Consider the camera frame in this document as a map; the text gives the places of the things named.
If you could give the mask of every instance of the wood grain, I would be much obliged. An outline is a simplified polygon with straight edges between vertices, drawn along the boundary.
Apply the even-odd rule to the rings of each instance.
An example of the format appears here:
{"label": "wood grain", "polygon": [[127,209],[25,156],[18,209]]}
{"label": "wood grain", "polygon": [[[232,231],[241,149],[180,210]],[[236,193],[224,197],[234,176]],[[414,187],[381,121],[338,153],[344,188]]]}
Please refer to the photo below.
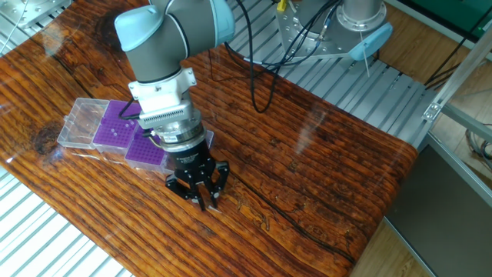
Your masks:
{"label": "wood grain", "polygon": [[[134,78],[112,22],[144,1],[77,1],[0,59],[0,163],[136,275],[346,276],[417,152],[281,79],[265,114],[223,48],[183,62],[211,154],[231,174],[220,212],[165,177],[55,140],[78,97],[124,99]],[[264,105],[272,77],[256,81]]]}
{"label": "wood grain", "polygon": [[394,231],[382,222],[351,277],[429,277]]}
{"label": "wood grain", "polygon": [[[457,43],[394,6],[385,4],[387,20],[394,30],[381,48],[381,61],[409,75],[414,81],[425,83]],[[469,51],[461,47],[441,71],[463,61]]]}

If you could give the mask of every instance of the white wire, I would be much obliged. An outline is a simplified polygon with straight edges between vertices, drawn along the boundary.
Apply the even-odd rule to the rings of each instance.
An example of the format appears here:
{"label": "white wire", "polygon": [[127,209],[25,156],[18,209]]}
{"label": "white wire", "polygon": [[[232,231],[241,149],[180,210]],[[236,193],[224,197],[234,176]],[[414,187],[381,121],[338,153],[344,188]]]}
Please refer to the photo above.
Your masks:
{"label": "white wire", "polygon": [[294,7],[294,3],[292,3],[292,0],[289,0],[289,5],[294,13],[298,12],[298,10]]}
{"label": "white wire", "polygon": [[18,18],[17,23],[15,23],[14,28],[12,29],[12,31],[8,35],[7,40],[5,41],[5,43],[2,47],[2,50],[0,51],[0,55],[3,55],[3,51],[5,50],[5,46],[7,46],[8,42],[10,41],[10,38],[12,37],[12,34],[17,29],[18,24],[21,22],[22,18],[24,17],[24,12],[25,12],[25,9],[28,7],[28,3],[29,3],[29,0],[25,0],[25,4],[24,4],[24,8],[22,9],[21,16]]}
{"label": "white wire", "polygon": [[371,74],[369,74],[369,64],[367,63],[366,46],[364,44],[364,39],[362,38],[362,31],[359,31],[359,33],[361,34],[362,52],[364,53],[364,61],[366,62],[367,77],[371,77]]}
{"label": "white wire", "polygon": [[[249,62],[249,58],[244,57],[243,59],[244,59],[246,62]],[[254,63],[254,64],[256,64],[256,65],[263,65],[263,62],[259,62],[259,61],[255,61],[255,60],[253,60],[253,63]]]}

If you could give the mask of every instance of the plastic box lid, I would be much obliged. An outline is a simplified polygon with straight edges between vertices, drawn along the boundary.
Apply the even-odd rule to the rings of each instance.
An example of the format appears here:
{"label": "plastic box lid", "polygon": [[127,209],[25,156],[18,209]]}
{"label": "plastic box lid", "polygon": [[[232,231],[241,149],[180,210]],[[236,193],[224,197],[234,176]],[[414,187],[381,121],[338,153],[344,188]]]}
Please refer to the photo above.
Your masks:
{"label": "plastic box lid", "polygon": [[56,141],[64,147],[95,149],[92,140],[108,104],[109,100],[77,98]]}

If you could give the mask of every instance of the floor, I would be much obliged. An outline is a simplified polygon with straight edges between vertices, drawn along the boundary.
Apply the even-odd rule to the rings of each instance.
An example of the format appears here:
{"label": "floor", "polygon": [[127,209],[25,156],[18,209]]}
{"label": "floor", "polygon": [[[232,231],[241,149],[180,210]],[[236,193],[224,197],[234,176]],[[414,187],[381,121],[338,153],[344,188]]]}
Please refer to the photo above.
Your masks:
{"label": "floor", "polygon": [[[426,82],[457,43],[396,8],[387,8],[394,34],[381,49],[381,60],[415,81]],[[443,70],[462,61],[468,52],[466,48],[458,50]],[[453,105],[484,123],[492,123],[492,91],[488,91],[492,88],[491,74],[492,64],[485,62],[451,100]],[[492,172],[470,152],[464,127],[442,115],[432,131],[492,188]],[[383,222],[351,276],[417,277],[427,276],[427,273]]]}

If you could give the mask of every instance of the connector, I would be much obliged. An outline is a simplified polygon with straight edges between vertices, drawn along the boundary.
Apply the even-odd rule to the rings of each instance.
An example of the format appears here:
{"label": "connector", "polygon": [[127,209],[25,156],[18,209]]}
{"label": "connector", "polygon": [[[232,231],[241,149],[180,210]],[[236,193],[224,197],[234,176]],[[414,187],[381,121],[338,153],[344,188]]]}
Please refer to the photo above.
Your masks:
{"label": "connector", "polygon": [[281,0],[277,5],[277,11],[285,12],[285,9],[287,8],[287,1],[288,0]]}
{"label": "connector", "polygon": [[330,22],[331,22],[331,20],[329,18],[326,18],[326,21],[324,22],[324,26],[321,29],[320,35],[316,38],[317,41],[320,42],[324,39],[324,33],[326,33],[326,30],[328,29]]}

